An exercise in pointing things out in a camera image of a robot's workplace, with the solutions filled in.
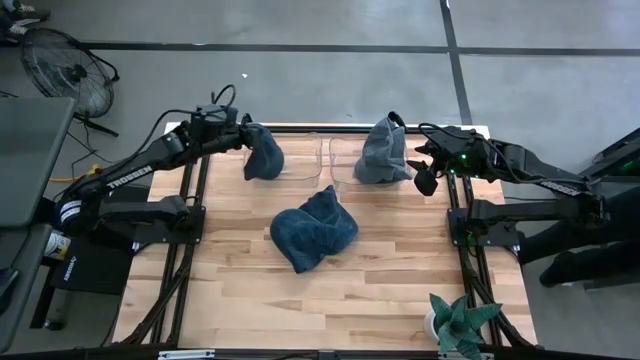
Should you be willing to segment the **green artificial plant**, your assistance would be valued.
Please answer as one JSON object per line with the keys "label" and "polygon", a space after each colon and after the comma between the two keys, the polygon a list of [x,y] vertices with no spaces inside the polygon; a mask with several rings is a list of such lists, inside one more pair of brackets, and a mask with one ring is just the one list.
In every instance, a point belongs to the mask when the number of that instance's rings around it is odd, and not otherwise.
{"label": "green artificial plant", "polygon": [[437,336],[440,353],[456,351],[467,360],[482,360],[479,346],[485,341],[480,329],[501,312],[502,304],[469,308],[466,295],[449,304],[433,293],[429,301],[434,315],[430,327]]}

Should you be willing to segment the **white yellow canister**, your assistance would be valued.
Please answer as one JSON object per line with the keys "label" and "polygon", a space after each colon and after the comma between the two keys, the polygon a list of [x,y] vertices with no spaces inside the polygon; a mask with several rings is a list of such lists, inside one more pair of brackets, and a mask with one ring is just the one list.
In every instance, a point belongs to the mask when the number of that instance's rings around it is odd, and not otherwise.
{"label": "white yellow canister", "polygon": [[71,240],[57,231],[52,231],[47,245],[45,247],[44,256],[55,260],[63,260]]}

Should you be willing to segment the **person's shoe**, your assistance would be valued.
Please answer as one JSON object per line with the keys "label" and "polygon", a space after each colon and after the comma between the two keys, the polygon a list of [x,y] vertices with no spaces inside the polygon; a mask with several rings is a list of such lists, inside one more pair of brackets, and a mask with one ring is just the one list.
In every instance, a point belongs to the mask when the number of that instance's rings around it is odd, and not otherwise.
{"label": "person's shoe", "polygon": [[20,0],[2,0],[2,5],[7,11],[9,19],[14,23],[46,21],[51,16],[49,10],[38,9],[33,5],[22,3]]}
{"label": "person's shoe", "polygon": [[0,40],[6,40],[10,43],[20,43],[29,31],[29,27],[15,23],[0,24]]}

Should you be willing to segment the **silver metal bracket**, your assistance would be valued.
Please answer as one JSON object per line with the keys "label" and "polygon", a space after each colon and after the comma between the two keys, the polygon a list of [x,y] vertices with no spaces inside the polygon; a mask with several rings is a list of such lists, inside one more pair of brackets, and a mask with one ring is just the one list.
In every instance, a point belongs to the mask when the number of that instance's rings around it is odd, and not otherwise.
{"label": "silver metal bracket", "polygon": [[158,353],[157,360],[209,360],[215,359],[216,352],[212,349],[171,350]]}

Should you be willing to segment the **clear plastic bin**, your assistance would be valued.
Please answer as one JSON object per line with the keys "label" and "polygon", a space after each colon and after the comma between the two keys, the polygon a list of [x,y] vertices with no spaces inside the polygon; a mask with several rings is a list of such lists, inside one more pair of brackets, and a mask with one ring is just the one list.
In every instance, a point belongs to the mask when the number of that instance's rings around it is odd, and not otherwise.
{"label": "clear plastic bin", "polygon": [[397,191],[402,181],[364,184],[355,177],[355,165],[361,158],[365,134],[338,134],[328,141],[329,170],[338,193],[376,193]]}
{"label": "clear plastic bin", "polygon": [[[256,178],[247,181],[302,182],[314,180],[320,175],[322,169],[321,139],[317,134],[275,134],[273,137],[284,153],[282,172],[273,180]],[[250,154],[250,149],[244,152],[243,177],[244,165]]]}

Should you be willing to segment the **grey desk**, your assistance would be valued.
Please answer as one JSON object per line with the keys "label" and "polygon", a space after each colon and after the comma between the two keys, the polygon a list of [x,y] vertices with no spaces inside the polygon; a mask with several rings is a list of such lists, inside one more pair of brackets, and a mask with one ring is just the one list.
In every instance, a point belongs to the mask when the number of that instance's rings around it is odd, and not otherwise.
{"label": "grey desk", "polygon": [[67,97],[0,98],[0,228],[31,223],[74,105]]}
{"label": "grey desk", "polygon": [[0,270],[18,272],[7,307],[0,313],[0,354],[13,342],[51,232],[48,224],[0,230]]}

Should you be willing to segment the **dark blue towel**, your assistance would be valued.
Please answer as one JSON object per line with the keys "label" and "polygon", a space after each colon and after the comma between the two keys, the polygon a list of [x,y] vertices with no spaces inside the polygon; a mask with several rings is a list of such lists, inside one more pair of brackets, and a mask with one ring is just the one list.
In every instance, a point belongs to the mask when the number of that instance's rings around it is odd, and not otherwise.
{"label": "dark blue towel", "polygon": [[278,213],[270,235],[297,274],[313,270],[326,256],[331,228],[300,209]]}

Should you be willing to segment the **person's leg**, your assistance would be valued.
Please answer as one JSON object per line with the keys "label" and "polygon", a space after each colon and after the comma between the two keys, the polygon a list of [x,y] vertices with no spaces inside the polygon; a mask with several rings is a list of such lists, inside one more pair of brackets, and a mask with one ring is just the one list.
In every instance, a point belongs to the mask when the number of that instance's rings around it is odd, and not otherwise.
{"label": "person's leg", "polygon": [[540,275],[539,281],[550,288],[634,272],[640,272],[640,241],[626,241],[578,253],[560,253]]}
{"label": "person's leg", "polygon": [[607,222],[596,228],[584,228],[559,221],[520,242],[519,262],[535,260],[587,245],[622,240],[640,240],[640,186],[619,193],[605,202]]}

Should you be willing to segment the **black floor fan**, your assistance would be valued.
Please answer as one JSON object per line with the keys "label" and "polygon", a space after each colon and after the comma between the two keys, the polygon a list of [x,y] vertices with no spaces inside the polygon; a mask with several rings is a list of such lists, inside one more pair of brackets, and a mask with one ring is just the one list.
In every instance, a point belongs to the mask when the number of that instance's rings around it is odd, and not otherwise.
{"label": "black floor fan", "polygon": [[114,104],[114,84],[120,76],[110,62],[64,32],[33,28],[22,38],[21,63],[44,96],[74,101],[74,119],[102,133],[118,135],[94,121],[105,116]]}

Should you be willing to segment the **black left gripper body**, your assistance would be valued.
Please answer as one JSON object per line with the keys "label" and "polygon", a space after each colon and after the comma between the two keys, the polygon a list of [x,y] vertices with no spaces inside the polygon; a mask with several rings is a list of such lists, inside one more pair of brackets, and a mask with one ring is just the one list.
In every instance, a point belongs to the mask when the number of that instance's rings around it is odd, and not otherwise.
{"label": "black left gripper body", "polygon": [[242,140],[245,137],[240,132],[242,125],[237,124],[230,131],[221,130],[200,130],[200,152],[201,153],[225,153],[228,150],[239,150],[243,147]]}

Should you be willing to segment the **grey metal table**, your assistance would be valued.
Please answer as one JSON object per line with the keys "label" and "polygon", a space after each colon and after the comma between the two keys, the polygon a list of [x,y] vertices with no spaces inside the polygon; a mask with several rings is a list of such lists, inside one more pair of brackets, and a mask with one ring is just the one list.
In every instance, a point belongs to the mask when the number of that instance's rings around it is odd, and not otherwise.
{"label": "grey metal table", "polygon": [[[595,179],[595,191],[607,199],[640,187],[640,127],[597,153],[581,174]],[[589,293],[635,283],[640,283],[640,270],[584,281],[582,286]]]}

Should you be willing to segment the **black aluminium table frame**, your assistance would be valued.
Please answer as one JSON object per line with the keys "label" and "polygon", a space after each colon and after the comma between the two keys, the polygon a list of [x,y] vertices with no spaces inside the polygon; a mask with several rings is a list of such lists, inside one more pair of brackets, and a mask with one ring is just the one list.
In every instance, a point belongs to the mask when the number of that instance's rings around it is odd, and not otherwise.
{"label": "black aluminium table frame", "polygon": [[315,351],[339,357],[435,356],[438,344],[423,328],[431,310],[429,294],[453,301],[467,289],[447,212],[471,197],[501,202],[502,185],[445,181],[430,197],[411,182],[402,182],[397,191],[336,191],[355,218],[359,236],[315,270],[296,274],[271,239],[271,221],[333,185],[327,152],[331,137],[367,135],[368,127],[282,124],[273,133],[317,134],[320,175],[302,182],[245,181],[245,151],[154,175],[151,199],[182,193],[203,204],[203,235],[194,247],[174,250],[154,244],[134,258],[114,342],[132,340],[166,274],[189,256],[190,273],[149,334],[152,343],[212,349],[220,358]]}

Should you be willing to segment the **white plant pot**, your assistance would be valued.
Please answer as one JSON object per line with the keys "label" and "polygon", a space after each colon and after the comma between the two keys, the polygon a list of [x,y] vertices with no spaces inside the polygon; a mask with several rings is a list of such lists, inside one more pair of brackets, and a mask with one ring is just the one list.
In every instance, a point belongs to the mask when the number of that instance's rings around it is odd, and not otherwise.
{"label": "white plant pot", "polygon": [[433,340],[436,344],[438,344],[439,336],[435,329],[435,319],[436,319],[436,314],[433,311],[428,312],[424,317],[423,328],[424,328],[425,334],[431,340]]}

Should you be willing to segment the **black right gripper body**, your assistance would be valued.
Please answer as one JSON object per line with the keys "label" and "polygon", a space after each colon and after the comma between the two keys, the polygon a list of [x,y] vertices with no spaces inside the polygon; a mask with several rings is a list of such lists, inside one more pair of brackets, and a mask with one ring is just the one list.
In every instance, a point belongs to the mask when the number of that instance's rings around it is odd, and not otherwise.
{"label": "black right gripper body", "polygon": [[[420,127],[420,132],[427,141],[438,143],[438,133],[445,127]],[[456,161],[448,158],[442,150],[433,156],[426,173],[417,173],[415,186],[424,196],[432,196],[438,187],[438,178],[443,175],[479,176],[483,174],[483,136],[477,132],[476,144],[467,161]]]}

